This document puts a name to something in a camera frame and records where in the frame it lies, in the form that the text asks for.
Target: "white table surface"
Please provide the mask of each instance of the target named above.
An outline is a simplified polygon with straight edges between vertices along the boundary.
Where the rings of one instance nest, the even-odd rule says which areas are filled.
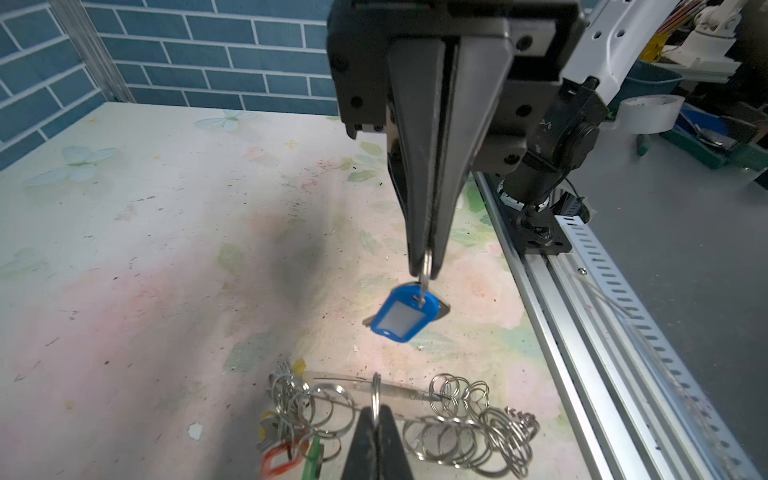
[[[451,313],[394,343],[362,325],[410,280],[384,137],[223,117],[107,103],[0,172],[0,478],[258,478],[279,357],[420,388],[484,379],[541,422],[529,478],[588,478],[474,184],[432,283]]]

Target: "tape roll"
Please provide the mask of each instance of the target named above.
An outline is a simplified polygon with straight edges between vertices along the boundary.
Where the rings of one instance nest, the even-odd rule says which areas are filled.
[[[685,98],[648,95],[627,98],[619,104],[614,128],[629,134],[657,134],[671,130]]]

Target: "plastic bin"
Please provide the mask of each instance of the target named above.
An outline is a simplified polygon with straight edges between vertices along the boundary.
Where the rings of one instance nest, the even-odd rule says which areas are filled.
[[[621,84],[608,108],[617,110],[622,100],[645,95],[663,95],[672,90],[683,81],[683,75],[662,68],[655,63],[636,61],[630,68],[624,83]]]

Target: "blue key tag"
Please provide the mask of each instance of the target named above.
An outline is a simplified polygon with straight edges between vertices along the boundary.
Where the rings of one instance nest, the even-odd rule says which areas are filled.
[[[421,286],[410,283],[396,287],[373,317],[371,330],[399,343],[408,342],[440,314],[440,301],[430,292],[419,306]]]

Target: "blue brick tile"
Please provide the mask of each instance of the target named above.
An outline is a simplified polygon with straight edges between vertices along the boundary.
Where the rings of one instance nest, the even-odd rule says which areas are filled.
[[[175,64],[199,65],[201,67],[230,66],[224,47],[165,42],[165,48],[168,50],[170,61]]]
[[[326,49],[328,29],[324,25],[304,25],[304,38],[307,48]]]
[[[338,115],[335,101],[304,98],[257,97],[243,95],[245,108],[261,111],[284,111],[294,114]]]
[[[266,92],[264,77],[261,74],[206,70],[205,75],[214,90]]]
[[[307,95],[306,77],[289,75],[267,75],[266,84],[270,86],[271,94]]]
[[[210,0],[147,0],[147,7],[194,10],[196,12],[212,12],[214,10]]]
[[[142,84],[149,85],[147,78],[141,71],[141,67],[138,65],[126,65],[118,63],[118,70],[123,75],[123,80],[127,84]]]
[[[202,70],[191,68],[144,67],[152,85],[163,87],[207,88]]]
[[[114,10],[106,8],[87,7],[85,11],[99,33],[123,33],[120,22]]]
[[[247,20],[187,16],[195,40],[225,41],[228,43],[256,43],[253,29]]]
[[[43,143],[45,143],[43,137],[38,132],[33,131],[10,147],[0,151],[0,170],[3,170],[19,158],[24,157],[35,148],[43,145]]]
[[[232,94],[214,94],[206,91],[185,91],[190,107],[229,108],[230,110],[242,110],[240,97]]]
[[[5,21],[5,26],[22,48],[34,47],[61,35],[47,10],[38,10]]]
[[[70,111],[63,113],[49,121],[42,128],[42,130],[46,135],[48,135],[48,138],[51,138],[58,134],[60,131],[63,131],[66,127],[72,125],[74,122],[83,118],[85,115],[91,113],[96,107],[103,103],[104,95],[97,93],[78,106],[73,107]]]
[[[0,57],[5,57],[15,51],[18,51],[18,48],[16,48],[16,45],[13,45],[11,37],[5,33],[4,28],[0,28]]]
[[[59,110],[56,100],[45,88],[13,102],[0,110],[0,140],[11,140]]]
[[[301,27],[296,23],[254,22],[259,45],[302,47]]]
[[[134,98],[140,104],[187,106],[187,102],[181,95],[181,90],[132,87],[131,93],[134,94]]]
[[[333,0],[216,0],[219,13],[327,20]]]
[[[168,63],[159,41],[102,38],[114,60],[152,61]]]
[[[330,73],[328,57],[322,53],[232,47],[230,48],[230,55],[232,55],[232,63],[235,68],[315,74]]]
[[[90,3],[103,3],[105,5],[129,5],[131,7],[143,7],[141,0],[88,0]]]
[[[2,2],[0,2],[0,13],[12,12],[13,10],[19,10],[20,8],[39,5],[43,2],[45,2],[45,0],[2,0]]]
[[[336,87],[330,78],[310,78],[310,88],[315,97],[336,97]]]
[[[78,70],[51,84],[51,90],[61,104],[67,106],[89,91],[93,91],[94,86],[85,72]]]
[[[72,42],[64,40],[0,65],[0,78],[11,92],[18,93],[79,63]]]
[[[118,11],[129,35],[145,37],[189,38],[181,15],[168,13]]]

